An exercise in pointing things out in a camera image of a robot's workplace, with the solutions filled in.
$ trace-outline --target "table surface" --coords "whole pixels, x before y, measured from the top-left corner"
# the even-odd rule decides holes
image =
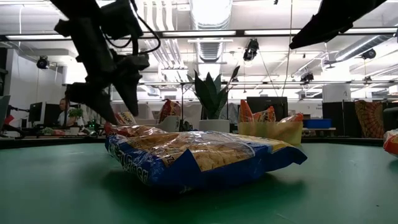
[[[398,223],[398,158],[303,144],[308,160],[218,192],[157,198],[103,144],[0,150],[0,223]]]

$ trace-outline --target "potted plant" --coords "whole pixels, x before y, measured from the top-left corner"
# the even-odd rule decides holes
[[[228,100],[230,91],[229,84],[239,72],[240,66],[234,69],[227,85],[221,89],[221,75],[215,80],[207,73],[206,80],[199,78],[195,71],[195,94],[198,97],[203,109],[206,111],[208,120],[199,122],[200,131],[221,131],[229,133],[229,120],[219,119],[221,110]]]
[[[71,135],[78,135],[80,131],[80,127],[77,125],[77,120],[83,116],[83,110],[80,108],[75,108],[69,111],[69,117],[75,118],[75,122],[73,126],[70,127],[70,134]]]

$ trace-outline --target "blue chip bag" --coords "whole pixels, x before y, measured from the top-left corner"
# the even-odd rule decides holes
[[[285,142],[219,132],[109,135],[108,152],[146,185],[186,192],[223,189],[307,157]]]

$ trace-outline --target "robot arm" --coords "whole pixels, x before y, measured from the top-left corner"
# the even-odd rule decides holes
[[[130,1],[117,0],[103,7],[99,7],[95,0],[51,2],[69,18],[68,21],[60,20],[55,31],[72,38],[79,53],[76,59],[84,64],[87,71],[86,83],[70,85],[65,96],[70,101],[89,106],[107,121],[117,124],[110,105],[110,95],[103,90],[113,84],[129,111],[137,116],[137,85],[142,77],[139,71],[149,66],[147,53],[157,50],[160,41],[156,48],[138,53],[138,38],[143,32],[133,14]],[[134,0],[131,3],[137,11]],[[159,40],[153,30],[148,28]],[[125,46],[132,43],[132,55],[117,55],[108,48],[107,41],[127,35],[131,38]]]

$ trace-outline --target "blue box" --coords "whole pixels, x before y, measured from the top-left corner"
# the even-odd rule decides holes
[[[308,119],[303,121],[304,128],[331,128],[331,119]]]

